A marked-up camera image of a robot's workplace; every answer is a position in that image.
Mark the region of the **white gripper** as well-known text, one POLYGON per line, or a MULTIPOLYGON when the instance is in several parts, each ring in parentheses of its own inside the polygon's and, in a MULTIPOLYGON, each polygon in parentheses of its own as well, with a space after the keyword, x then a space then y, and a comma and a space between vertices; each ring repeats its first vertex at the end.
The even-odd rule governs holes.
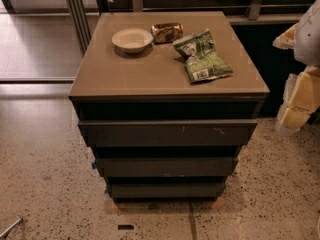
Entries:
MULTIPOLYGON (((276 37, 272 45, 282 50, 292 49, 297 26, 292 25, 276 37)), ((295 134, 306 124, 309 114, 320 106, 320 68, 307 66, 298 75, 291 73, 285 84, 283 100, 288 107, 285 104, 280 106, 275 129, 280 134, 295 134)))

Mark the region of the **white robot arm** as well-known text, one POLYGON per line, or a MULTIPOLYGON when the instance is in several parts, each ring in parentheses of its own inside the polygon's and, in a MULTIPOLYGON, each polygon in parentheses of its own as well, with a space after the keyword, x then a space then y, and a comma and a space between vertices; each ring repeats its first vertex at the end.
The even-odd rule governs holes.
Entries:
POLYGON ((275 38, 273 46, 292 49, 296 61, 306 65, 303 72, 286 80, 283 104, 276 130, 283 135, 297 133, 320 107, 320 0, 316 0, 298 23, 275 38))

